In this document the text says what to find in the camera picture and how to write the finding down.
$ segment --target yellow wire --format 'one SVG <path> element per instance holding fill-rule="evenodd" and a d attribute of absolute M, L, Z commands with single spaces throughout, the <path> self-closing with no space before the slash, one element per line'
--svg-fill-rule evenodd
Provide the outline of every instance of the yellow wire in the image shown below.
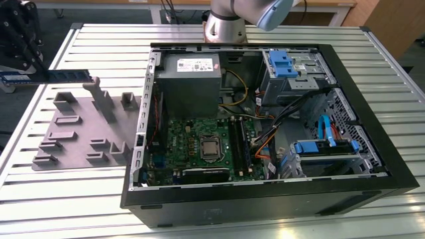
<path fill-rule="evenodd" d="M 231 73 L 235 74 L 236 78 L 240 80 L 240 82 L 244 84 L 244 87 L 246 87 L 246 95 L 244 95 L 244 98 L 242 98 L 240 101 L 235 102 L 235 103 L 230 103 L 230 104 L 219 104 L 220 106 L 238 106 L 240 103 L 243 103 L 248 97 L 248 87 L 247 87 L 247 84 L 246 84 L 246 81 L 242 79 L 242 77 L 239 76 L 239 74 L 232 71 L 232 70 L 226 70 L 226 71 L 230 71 Z"/>

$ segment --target power supply label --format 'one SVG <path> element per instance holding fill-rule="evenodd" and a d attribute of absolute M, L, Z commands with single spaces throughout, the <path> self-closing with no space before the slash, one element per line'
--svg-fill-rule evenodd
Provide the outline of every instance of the power supply label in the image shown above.
<path fill-rule="evenodd" d="M 214 71 L 214 59 L 179 59 L 178 72 Z"/>

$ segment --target black cable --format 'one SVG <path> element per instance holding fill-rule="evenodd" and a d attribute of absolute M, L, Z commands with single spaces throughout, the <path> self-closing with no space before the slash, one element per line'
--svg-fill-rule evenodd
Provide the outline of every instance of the black cable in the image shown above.
<path fill-rule="evenodd" d="M 181 25 L 181 21 L 179 21 L 179 18 L 178 18 L 178 15 L 177 15 L 177 10 L 175 10 L 175 5 L 174 5 L 174 0 L 166 0 L 169 6 L 171 7 L 171 10 L 173 10 L 173 13 L 174 13 L 174 16 L 175 16 L 175 19 L 177 19 L 177 23 L 178 25 Z"/>
<path fill-rule="evenodd" d="M 299 25 L 302 25 L 304 18 L 306 18 L 306 15 L 307 15 L 307 0 L 304 0 L 304 13 L 303 13 L 303 17 L 302 17 L 302 21 L 300 21 Z"/>
<path fill-rule="evenodd" d="M 198 10 L 195 10 L 195 12 L 194 12 L 194 14 L 193 14 L 193 16 L 191 16 L 191 18 L 189 19 L 189 20 L 186 20 L 185 21 L 185 24 L 187 24 L 191 20 L 193 20 L 193 18 L 195 17 L 195 14 L 198 13 Z"/>
<path fill-rule="evenodd" d="M 320 90 L 316 90 L 316 91 L 310 91 L 308 93 L 306 93 L 303 96 L 300 96 L 294 102 L 291 102 L 290 105 L 287 105 L 287 107 L 283 109 L 283 111 L 279 113 L 279 115 L 276 116 L 274 122 L 272 122 L 272 127 L 271 129 L 263 133 L 254 142 L 259 142 L 260 140 L 263 140 L 267 136 L 270 136 L 275 130 L 278 130 L 279 126 L 282 125 L 284 119 L 292 115 L 295 112 L 298 112 L 304 103 L 307 102 L 307 100 L 315 96 L 315 95 L 319 95 L 319 94 L 324 94 L 324 93 L 328 93 L 335 87 L 334 86 L 330 86 L 327 88 L 323 88 Z"/>
<path fill-rule="evenodd" d="M 14 134 L 14 132 L 0 130 L 0 134 L 13 135 L 13 134 Z"/>
<path fill-rule="evenodd" d="M 165 0 L 162 0 L 162 5 L 163 5 L 163 8 L 165 8 L 166 12 L 171 13 L 171 12 L 169 11 L 167 7 L 166 7 Z"/>

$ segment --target metal rail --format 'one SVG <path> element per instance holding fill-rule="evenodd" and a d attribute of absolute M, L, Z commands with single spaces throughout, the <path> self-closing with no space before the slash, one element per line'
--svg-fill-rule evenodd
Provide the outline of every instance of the metal rail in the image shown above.
<path fill-rule="evenodd" d="M 41 86 L 0 157 L 0 238 L 402 238 L 425 237 L 424 94 L 372 34 L 359 28 L 247 28 L 250 42 L 332 44 L 420 188 L 340 216 L 150 229 L 121 209 L 125 167 L 35 172 L 33 151 L 53 119 L 57 92 L 90 93 L 82 84 Z M 111 96 L 143 94 L 151 42 L 202 42 L 203 27 L 86 24 L 65 42 L 57 69 L 89 68 Z"/>

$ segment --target cable connector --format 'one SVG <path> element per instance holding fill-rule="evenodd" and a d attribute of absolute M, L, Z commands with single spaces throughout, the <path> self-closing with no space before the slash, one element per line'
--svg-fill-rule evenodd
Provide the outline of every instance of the cable connector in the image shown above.
<path fill-rule="evenodd" d="M 166 13 L 166 19 L 169 21 L 170 24 L 173 24 L 173 16 L 170 15 L 170 13 Z"/>
<path fill-rule="evenodd" d="M 255 142 L 258 138 L 251 138 L 251 147 L 259 146 L 259 143 Z"/>

